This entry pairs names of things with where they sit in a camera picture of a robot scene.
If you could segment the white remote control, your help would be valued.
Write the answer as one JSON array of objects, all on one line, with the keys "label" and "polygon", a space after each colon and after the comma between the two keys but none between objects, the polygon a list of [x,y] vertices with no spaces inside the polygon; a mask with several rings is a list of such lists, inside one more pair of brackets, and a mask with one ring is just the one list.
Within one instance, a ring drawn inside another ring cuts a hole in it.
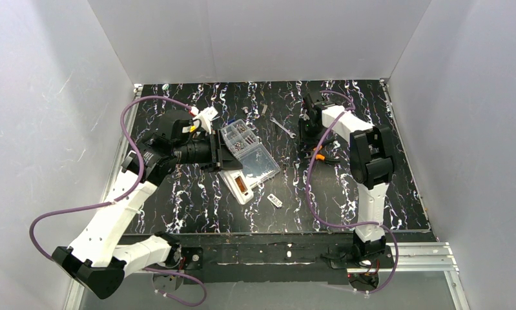
[{"label": "white remote control", "polygon": [[223,170],[219,175],[240,205],[245,205],[253,199],[254,193],[242,170]]}]

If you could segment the white remote battery cover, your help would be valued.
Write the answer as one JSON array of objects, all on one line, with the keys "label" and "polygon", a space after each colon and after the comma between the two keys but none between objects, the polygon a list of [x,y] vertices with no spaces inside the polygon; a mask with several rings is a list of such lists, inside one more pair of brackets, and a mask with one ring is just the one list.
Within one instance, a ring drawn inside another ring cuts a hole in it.
[{"label": "white remote battery cover", "polygon": [[272,203],[272,205],[274,205],[276,208],[282,208],[283,206],[283,203],[282,201],[277,198],[274,194],[269,194],[267,196],[267,199]]}]

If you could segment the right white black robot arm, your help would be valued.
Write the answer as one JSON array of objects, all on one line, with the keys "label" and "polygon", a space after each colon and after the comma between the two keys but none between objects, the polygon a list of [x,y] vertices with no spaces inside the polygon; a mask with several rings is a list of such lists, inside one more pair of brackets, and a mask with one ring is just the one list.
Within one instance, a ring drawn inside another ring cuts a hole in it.
[{"label": "right white black robot arm", "polygon": [[396,161],[391,129],[374,126],[348,108],[311,91],[303,98],[304,115],[298,122],[300,141],[310,153],[310,166],[320,159],[326,137],[334,132],[349,145],[350,173],[358,189],[358,220],[353,224],[353,245],[346,258],[372,261],[385,253],[384,205]]}]

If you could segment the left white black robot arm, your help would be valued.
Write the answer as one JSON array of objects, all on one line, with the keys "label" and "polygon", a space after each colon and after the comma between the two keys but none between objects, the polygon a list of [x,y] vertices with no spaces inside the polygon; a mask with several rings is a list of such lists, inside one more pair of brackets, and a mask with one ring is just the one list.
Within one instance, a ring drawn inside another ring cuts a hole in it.
[{"label": "left white black robot arm", "polygon": [[243,166],[232,153],[226,135],[212,128],[217,110],[173,110],[148,138],[132,143],[108,200],[80,235],[66,247],[57,247],[52,259],[75,281],[106,299],[123,280],[152,265],[179,276],[186,258],[179,240],[167,232],[120,247],[129,223],[177,165],[198,164],[217,172],[240,204],[253,197]]}]

